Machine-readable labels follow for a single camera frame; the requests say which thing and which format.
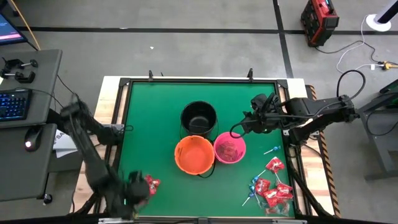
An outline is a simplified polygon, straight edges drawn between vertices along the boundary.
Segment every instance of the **monitor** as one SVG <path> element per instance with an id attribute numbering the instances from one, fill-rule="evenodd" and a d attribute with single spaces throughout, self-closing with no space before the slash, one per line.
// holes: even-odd
<path id="1" fill-rule="evenodd" d="M 0 14 L 0 45 L 27 42 L 26 37 L 2 14 Z"/>

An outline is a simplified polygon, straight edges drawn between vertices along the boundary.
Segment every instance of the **pink bucket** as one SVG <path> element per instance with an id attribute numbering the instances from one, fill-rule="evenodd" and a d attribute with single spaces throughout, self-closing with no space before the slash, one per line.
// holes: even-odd
<path id="1" fill-rule="evenodd" d="M 214 142 L 214 152 L 216 158 L 224 164 L 234 164 L 239 162 L 246 153 L 246 143 L 243 138 L 232 138 L 229 132 L 220 134 Z"/>

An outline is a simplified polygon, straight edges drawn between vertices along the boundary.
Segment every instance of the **orange bucket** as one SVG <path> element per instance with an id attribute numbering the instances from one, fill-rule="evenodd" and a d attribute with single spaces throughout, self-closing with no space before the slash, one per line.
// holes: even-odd
<path id="1" fill-rule="evenodd" d="M 201 136 L 187 136 L 177 144 L 174 159 L 180 170 L 191 175 L 204 174 L 214 163 L 214 149 Z"/>

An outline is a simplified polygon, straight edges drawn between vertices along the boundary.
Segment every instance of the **wooden table frame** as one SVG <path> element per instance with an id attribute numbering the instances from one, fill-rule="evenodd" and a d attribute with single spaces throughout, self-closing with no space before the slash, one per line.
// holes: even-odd
<path id="1" fill-rule="evenodd" d="M 236 82 L 250 82 L 249 78 L 226 78 L 226 77 L 153 77 L 156 80 L 162 80 L 162 82 L 169 80 L 170 82 L 176 82 L 178 80 L 219 80 L 220 82 L 225 81 L 236 81 Z M 104 77 L 101 91 L 98 98 L 98 104 L 96 107 L 95 119 L 100 123 L 104 124 L 121 124 L 126 119 L 126 100 L 129 100 L 128 88 L 130 79 L 149 81 L 149 77 Z M 275 78 L 254 78 L 253 82 L 264 82 L 266 80 L 275 81 L 278 80 L 277 86 L 279 87 L 279 95 L 281 101 L 285 100 L 285 96 L 288 98 L 294 97 L 307 97 L 307 93 L 311 92 L 312 98 L 316 98 L 315 90 L 310 86 L 305 86 L 304 81 L 299 78 L 291 79 L 275 79 Z M 322 205 L 322 207 L 332 215 L 340 217 L 340 211 L 338 208 L 336 190 L 333 183 L 333 175 L 331 173 L 330 161 L 328 159 L 327 148 L 323 133 L 320 133 L 320 139 L 318 141 L 309 139 L 307 145 L 316 149 L 322 154 L 319 157 L 311 150 L 302 147 L 301 156 L 298 159 L 292 159 L 294 167 L 299 171 L 300 175 L 306 180 L 308 188 L 314 194 L 315 198 Z M 99 146 L 97 148 L 100 156 L 113 164 L 116 146 Z M 296 152 L 290 148 L 291 155 Z M 295 207 L 298 207 L 302 214 L 317 215 L 315 211 L 303 197 L 302 191 L 295 184 Z M 90 186 L 87 184 L 85 177 L 85 165 L 82 164 L 78 183 L 75 189 L 74 201 L 76 210 L 79 209 L 86 200 L 90 197 L 92 191 Z M 101 205 L 96 206 L 95 212 L 101 212 L 104 209 L 104 200 Z"/>

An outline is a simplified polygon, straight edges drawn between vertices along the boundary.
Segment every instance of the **computer mouse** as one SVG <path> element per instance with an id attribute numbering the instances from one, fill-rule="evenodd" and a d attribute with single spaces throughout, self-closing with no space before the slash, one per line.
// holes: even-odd
<path id="1" fill-rule="evenodd" d="M 34 152 L 40 147 L 43 127 L 41 125 L 32 126 L 25 134 L 25 150 Z"/>

